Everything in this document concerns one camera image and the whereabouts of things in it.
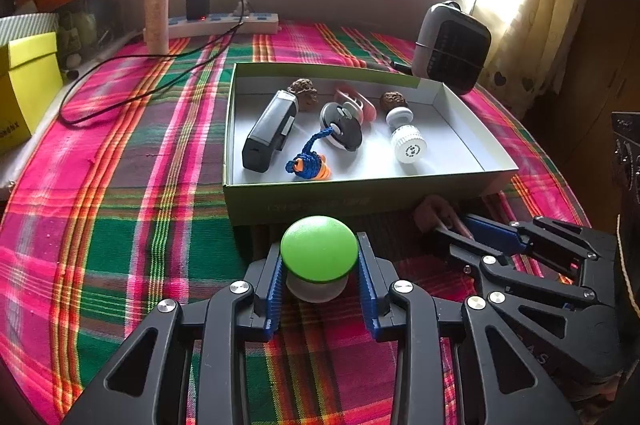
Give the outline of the black rectangular flashlight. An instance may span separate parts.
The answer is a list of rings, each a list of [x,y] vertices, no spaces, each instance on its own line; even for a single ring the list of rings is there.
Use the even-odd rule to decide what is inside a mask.
[[[245,168],[265,173],[273,153],[281,151],[298,113],[297,97],[279,89],[259,116],[245,139],[242,163]]]

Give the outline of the left brown walnut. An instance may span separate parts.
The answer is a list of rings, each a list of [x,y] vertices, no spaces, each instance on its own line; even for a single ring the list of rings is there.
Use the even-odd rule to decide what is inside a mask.
[[[300,112],[310,111],[318,104],[318,90],[310,78],[297,78],[286,90],[296,97]]]

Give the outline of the yellow cardboard box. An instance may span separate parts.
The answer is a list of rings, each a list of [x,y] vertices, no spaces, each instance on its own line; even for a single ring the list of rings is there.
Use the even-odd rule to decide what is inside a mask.
[[[1,47],[0,152],[35,135],[44,113],[63,86],[56,33],[10,41]]]

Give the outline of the pink cosmetic tube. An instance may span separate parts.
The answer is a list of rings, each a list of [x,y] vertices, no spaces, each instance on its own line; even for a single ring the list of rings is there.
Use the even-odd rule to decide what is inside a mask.
[[[166,55],[169,52],[169,0],[143,0],[143,3],[143,35],[148,53],[153,55]]]

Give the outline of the grey portable heater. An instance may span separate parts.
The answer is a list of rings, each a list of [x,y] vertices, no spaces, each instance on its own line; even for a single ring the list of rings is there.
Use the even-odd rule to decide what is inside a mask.
[[[453,0],[433,5],[416,38],[411,64],[393,61],[401,73],[442,82],[457,95],[475,86],[488,56],[491,34]]]

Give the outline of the white ribbed round cap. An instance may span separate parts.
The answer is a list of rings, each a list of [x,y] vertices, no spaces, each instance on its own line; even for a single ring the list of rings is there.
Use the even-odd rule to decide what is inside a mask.
[[[396,159],[402,164],[413,164],[422,159],[427,144],[420,130],[413,125],[402,125],[392,133]]]

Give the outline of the blue corded orange earplugs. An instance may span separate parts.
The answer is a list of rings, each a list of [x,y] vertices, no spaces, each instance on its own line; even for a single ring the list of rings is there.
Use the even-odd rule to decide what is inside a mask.
[[[331,177],[331,168],[326,164],[326,157],[314,151],[314,143],[333,135],[331,127],[313,134],[292,160],[285,164],[285,171],[305,180],[326,180]]]

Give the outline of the white power strip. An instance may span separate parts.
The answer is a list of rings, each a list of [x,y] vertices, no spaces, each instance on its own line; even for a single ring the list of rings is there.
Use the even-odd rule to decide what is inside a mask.
[[[188,20],[185,16],[168,19],[169,38],[220,35],[231,30],[240,20],[232,14],[210,14],[206,18]],[[276,34],[279,29],[277,14],[250,12],[242,18],[238,34]]]

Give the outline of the green cap white knob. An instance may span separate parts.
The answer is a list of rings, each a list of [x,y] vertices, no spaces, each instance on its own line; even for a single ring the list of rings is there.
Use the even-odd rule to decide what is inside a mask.
[[[356,235],[329,216],[309,216],[292,223],[280,241],[290,292],[311,304],[340,295],[357,263]]]

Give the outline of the white and green cardboard tray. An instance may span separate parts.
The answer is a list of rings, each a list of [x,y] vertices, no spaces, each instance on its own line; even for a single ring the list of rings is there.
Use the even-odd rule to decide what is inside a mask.
[[[233,69],[222,186],[235,226],[483,197],[517,170],[441,82],[321,64]]]

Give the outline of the right brown walnut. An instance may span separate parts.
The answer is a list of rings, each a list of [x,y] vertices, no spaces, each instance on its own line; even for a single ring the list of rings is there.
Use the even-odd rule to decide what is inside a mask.
[[[408,107],[408,102],[402,93],[386,92],[380,98],[380,108],[384,114],[387,114],[396,108],[406,107]]]

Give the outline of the black round button remote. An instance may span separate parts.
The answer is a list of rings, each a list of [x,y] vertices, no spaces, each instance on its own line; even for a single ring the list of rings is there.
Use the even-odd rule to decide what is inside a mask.
[[[337,102],[325,104],[319,115],[320,128],[331,127],[329,139],[334,146],[348,152],[356,152],[362,144],[362,130],[358,121]]]

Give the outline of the striped white box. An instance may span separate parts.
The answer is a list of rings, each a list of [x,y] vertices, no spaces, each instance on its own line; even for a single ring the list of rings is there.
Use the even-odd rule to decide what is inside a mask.
[[[0,19],[0,46],[6,46],[21,38],[31,37],[58,30],[58,14],[37,12],[6,16]]]

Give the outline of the black charger adapter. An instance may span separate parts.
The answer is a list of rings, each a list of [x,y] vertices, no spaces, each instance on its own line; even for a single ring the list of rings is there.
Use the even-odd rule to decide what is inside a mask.
[[[200,21],[209,15],[210,0],[186,0],[186,20]]]

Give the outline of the brown walnut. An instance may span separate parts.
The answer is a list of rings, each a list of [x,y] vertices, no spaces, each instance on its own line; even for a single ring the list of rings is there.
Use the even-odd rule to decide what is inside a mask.
[[[297,78],[286,90],[296,97],[300,112],[310,111],[318,104],[318,90],[310,78]]]
[[[386,92],[380,98],[380,108],[384,114],[387,114],[396,108],[406,107],[408,107],[408,102],[402,93]]]

